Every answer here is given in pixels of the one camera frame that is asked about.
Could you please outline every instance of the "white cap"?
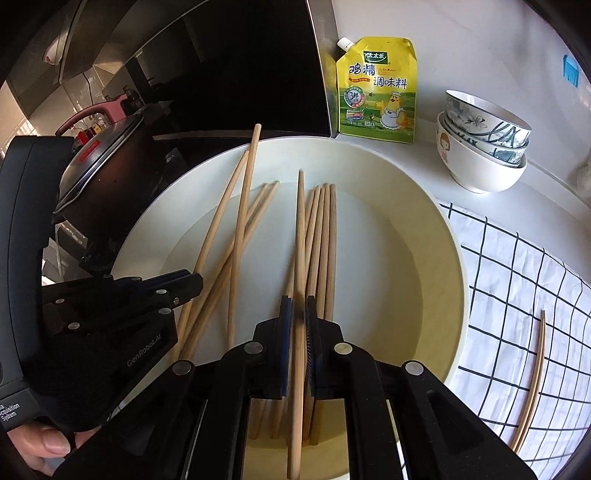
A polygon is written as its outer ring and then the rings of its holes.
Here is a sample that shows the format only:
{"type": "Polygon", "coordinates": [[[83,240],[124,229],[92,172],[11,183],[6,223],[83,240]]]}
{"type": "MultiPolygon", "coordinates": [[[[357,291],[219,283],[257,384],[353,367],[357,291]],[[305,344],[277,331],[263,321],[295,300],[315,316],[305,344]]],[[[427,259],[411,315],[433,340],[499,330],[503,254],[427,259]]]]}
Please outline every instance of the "white cap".
{"type": "Polygon", "coordinates": [[[349,49],[355,45],[355,42],[350,41],[347,37],[343,37],[336,44],[344,51],[349,51],[349,49]]]}

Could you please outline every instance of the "green label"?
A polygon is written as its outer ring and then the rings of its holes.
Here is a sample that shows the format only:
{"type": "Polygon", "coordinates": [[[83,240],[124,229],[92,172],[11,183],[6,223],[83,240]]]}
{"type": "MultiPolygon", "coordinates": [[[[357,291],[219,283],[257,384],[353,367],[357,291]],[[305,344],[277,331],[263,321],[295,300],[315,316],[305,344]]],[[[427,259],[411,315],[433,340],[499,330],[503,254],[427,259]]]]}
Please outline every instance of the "green label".
{"type": "Polygon", "coordinates": [[[388,63],[387,51],[363,51],[363,58],[365,63],[388,63]]]}

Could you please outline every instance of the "electrical cord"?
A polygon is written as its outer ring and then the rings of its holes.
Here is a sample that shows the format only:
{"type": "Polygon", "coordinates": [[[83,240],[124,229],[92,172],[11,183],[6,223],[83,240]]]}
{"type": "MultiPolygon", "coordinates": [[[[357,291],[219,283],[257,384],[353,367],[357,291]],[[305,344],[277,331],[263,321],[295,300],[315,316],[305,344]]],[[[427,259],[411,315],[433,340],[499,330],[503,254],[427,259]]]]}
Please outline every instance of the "electrical cord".
{"type": "Polygon", "coordinates": [[[88,94],[90,95],[90,101],[92,102],[92,105],[94,105],[95,101],[92,99],[92,89],[90,88],[90,80],[86,76],[86,72],[82,72],[82,75],[84,75],[84,79],[86,80],[86,83],[88,83],[88,94]]]}

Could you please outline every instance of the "white bowl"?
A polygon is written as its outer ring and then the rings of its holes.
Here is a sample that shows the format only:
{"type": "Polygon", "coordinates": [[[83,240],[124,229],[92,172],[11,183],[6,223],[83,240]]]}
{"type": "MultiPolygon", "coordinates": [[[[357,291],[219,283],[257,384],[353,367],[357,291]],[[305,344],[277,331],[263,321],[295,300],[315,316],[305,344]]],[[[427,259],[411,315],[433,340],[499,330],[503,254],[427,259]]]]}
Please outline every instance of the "white bowl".
{"type": "Polygon", "coordinates": [[[519,167],[510,167],[469,144],[460,142],[443,123],[445,112],[437,116],[437,151],[462,187],[475,193],[502,192],[523,174],[527,159],[521,157],[519,167]]]}
{"type": "Polygon", "coordinates": [[[456,90],[447,91],[446,112],[464,132],[493,145],[523,147],[531,133],[531,127],[509,110],[456,90]]]}
{"type": "MultiPolygon", "coordinates": [[[[193,270],[245,148],[207,160],[162,193],[125,240],[112,274],[149,278],[193,270]]],[[[462,354],[469,295],[449,221],[435,199],[387,158],[328,138],[284,137],[259,144],[252,187],[258,190],[274,180],[281,184],[242,257],[237,343],[252,339],[258,322],[277,315],[293,255],[299,168],[308,191],[324,182],[337,187],[334,320],[345,339],[378,360],[400,365],[415,358],[438,378],[451,380],[462,354]]],[[[206,281],[236,229],[240,191],[239,183],[209,252],[206,281]]],[[[227,302],[217,306],[195,363],[224,354],[227,302]]],[[[162,362],[159,368],[166,366],[162,362]]],[[[285,478],[286,458],[285,435],[271,440],[265,424],[259,439],[248,441],[243,478],[285,478]]],[[[323,410],[320,444],[304,446],[302,479],[335,478],[346,474],[348,465],[343,403],[330,401],[323,410]]]]}
{"type": "Polygon", "coordinates": [[[510,167],[518,167],[521,163],[521,157],[525,153],[525,149],[527,145],[529,145],[530,141],[527,139],[523,147],[519,148],[510,148],[510,147],[501,147],[500,145],[494,145],[492,143],[485,142],[481,138],[473,137],[470,134],[467,134],[461,128],[458,128],[448,117],[444,115],[443,117],[443,125],[445,126],[446,130],[455,134],[457,140],[460,140],[463,144],[472,145],[476,147],[478,150],[483,151],[484,153],[490,155],[498,159],[499,161],[509,165],[510,167]]]}

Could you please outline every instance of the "ceramic bowl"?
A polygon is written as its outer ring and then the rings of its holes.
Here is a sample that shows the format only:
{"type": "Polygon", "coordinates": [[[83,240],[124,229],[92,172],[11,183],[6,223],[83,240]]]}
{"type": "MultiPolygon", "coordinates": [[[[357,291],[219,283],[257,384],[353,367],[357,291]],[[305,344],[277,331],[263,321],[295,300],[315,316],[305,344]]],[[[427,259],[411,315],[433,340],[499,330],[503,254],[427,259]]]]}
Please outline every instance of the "ceramic bowl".
{"type": "Polygon", "coordinates": [[[437,151],[462,187],[475,193],[502,192],[511,187],[527,166],[525,155],[518,167],[511,167],[476,147],[460,142],[443,125],[445,112],[437,116],[437,151]]]}
{"type": "Polygon", "coordinates": [[[501,147],[500,145],[493,145],[492,143],[485,142],[484,140],[478,137],[473,137],[472,135],[467,134],[466,132],[464,132],[464,130],[458,128],[447,117],[447,115],[443,116],[443,124],[446,127],[446,130],[456,134],[456,138],[460,140],[462,143],[472,145],[473,147],[476,147],[478,150],[481,150],[484,153],[489,154],[491,157],[495,157],[501,160],[502,162],[511,165],[512,167],[519,166],[519,161],[525,153],[527,145],[530,143],[529,139],[527,139],[523,147],[501,147]]]}
{"type": "Polygon", "coordinates": [[[523,147],[531,133],[531,127],[509,110],[456,90],[447,91],[446,112],[464,132],[501,147],[523,147]]]}

